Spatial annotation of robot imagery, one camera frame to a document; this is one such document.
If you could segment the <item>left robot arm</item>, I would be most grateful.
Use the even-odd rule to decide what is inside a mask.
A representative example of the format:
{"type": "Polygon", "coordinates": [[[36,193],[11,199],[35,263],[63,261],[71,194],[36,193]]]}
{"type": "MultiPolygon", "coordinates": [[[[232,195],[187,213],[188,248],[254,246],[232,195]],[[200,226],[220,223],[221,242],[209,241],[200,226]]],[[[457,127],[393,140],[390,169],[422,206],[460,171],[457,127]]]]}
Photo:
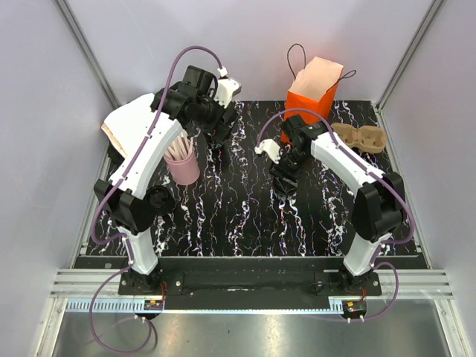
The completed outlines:
{"type": "Polygon", "coordinates": [[[146,119],[153,115],[136,152],[127,156],[109,181],[97,180],[94,193],[100,210],[106,210],[118,224],[129,257],[135,286],[146,295],[155,293],[161,284],[158,257],[152,246],[150,227],[157,216],[172,210],[173,198],[164,186],[149,187],[156,167],[173,140],[190,122],[200,125],[212,147],[228,140],[237,121],[233,98],[241,85],[228,77],[225,68],[218,74],[188,66],[181,81],[169,89],[145,94],[128,103],[130,112],[143,109],[146,119]]]}

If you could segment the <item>black coffee cup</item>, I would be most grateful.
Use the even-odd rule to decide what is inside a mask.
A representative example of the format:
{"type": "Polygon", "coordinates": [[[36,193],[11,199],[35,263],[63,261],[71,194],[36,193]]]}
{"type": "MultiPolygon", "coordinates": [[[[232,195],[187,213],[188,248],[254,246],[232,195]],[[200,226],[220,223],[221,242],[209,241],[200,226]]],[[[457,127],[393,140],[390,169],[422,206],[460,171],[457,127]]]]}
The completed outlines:
{"type": "Polygon", "coordinates": [[[225,139],[216,137],[215,135],[210,135],[208,137],[208,145],[211,149],[220,149],[223,147],[225,139]]]}
{"type": "Polygon", "coordinates": [[[273,188],[277,195],[288,197],[296,192],[298,185],[294,182],[287,182],[286,180],[276,178],[273,181],[273,188]]]}

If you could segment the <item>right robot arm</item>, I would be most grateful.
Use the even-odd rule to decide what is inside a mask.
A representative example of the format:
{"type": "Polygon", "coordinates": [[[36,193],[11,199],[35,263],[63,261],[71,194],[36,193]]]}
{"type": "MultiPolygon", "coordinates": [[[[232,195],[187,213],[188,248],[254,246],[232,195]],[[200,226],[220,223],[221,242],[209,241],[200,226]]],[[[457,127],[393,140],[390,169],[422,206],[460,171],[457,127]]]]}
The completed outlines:
{"type": "Polygon", "coordinates": [[[288,149],[262,138],[255,146],[256,154],[266,154],[271,160],[269,172],[277,194],[292,195],[298,188],[302,166],[315,159],[330,168],[354,195],[351,223],[355,236],[333,279],[344,294],[354,295],[368,280],[379,248],[408,215],[402,177],[384,173],[347,149],[324,120],[306,123],[300,115],[292,115],[282,128],[289,140],[288,149]]]}

